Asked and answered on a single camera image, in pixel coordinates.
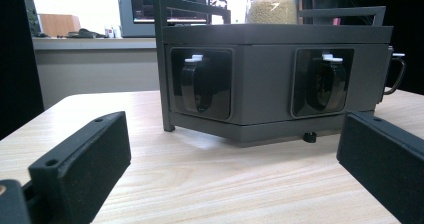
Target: screw hole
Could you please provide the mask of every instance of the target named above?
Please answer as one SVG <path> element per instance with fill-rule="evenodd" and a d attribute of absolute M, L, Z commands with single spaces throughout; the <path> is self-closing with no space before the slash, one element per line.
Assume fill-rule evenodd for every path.
<path fill-rule="evenodd" d="M 53 165 L 56 165 L 56 163 L 57 163 L 57 160 L 52 159 L 52 160 L 46 162 L 46 166 L 53 166 Z"/>

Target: table surface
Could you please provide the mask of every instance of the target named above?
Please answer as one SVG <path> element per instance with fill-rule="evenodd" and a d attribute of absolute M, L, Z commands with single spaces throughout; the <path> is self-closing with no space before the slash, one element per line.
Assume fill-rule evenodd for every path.
<path fill-rule="evenodd" d="M 424 138 L 424 96 L 396 91 L 375 115 Z M 163 131 L 158 91 L 70 96 L 0 142 L 0 179 L 93 119 L 127 116 L 132 161 L 94 223 L 398 223 L 337 161 L 340 135 L 248 148 L 177 127 Z"/>

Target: metal frame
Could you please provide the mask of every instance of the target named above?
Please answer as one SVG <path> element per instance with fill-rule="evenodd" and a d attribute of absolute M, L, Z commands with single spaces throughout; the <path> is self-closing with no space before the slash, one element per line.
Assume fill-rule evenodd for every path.
<path fill-rule="evenodd" d="M 385 6 L 377 7 L 360 7 L 360 8 L 335 8 L 335 9 L 310 9 L 301 10 L 298 13 L 299 17 L 345 17 L 345 16 L 373 16 L 372 26 L 382 26 Z"/>
<path fill-rule="evenodd" d="M 163 41 L 162 30 L 168 26 L 166 10 L 175 9 L 183 11 L 191 11 L 197 13 L 204 13 L 210 15 L 222 16 L 224 24 L 231 23 L 231 12 L 226 9 L 207 6 L 195 2 L 183 0 L 153 0 L 154 17 L 155 17 L 155 33 L 156 33 L 156 51 L 158 58 L 158 71 L 159 71 L 159 88 L 162 103 L 162 119 L 165 131 L 175 130 L 175 126 L 171 125 L 169 119 L 169 93 L 168 93 L 168 78 L 166 71 L 166 53 L 165 43 Z"/>

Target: computer monitor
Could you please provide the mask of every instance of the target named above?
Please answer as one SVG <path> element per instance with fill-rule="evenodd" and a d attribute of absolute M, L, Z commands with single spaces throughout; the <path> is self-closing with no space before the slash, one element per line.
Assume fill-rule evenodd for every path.
<path fill-rule="evenodd" d="M 186 0 L 208 4 L 208 0 Z M 119 0 L 122 37 L 155 37 L 152 0 Z M 169 25 L 206 24 L 204 14 L 168 10 Z"/>

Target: black foam block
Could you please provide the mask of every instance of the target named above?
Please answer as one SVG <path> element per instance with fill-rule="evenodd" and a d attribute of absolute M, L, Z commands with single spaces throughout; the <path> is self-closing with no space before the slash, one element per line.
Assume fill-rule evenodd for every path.
<path fill-rule="evenodd" d="M 337 159 L 402 223 L 424 223 L 424 140 L 370 114 L 348 112 Z"/>
<path fill-rule="evenodd" d="M 50 223 L 90 223 L 130 161 L 125 112 L 117 112 L 89 122 L 29 172 L 34 192 L 50 208 Z"/>

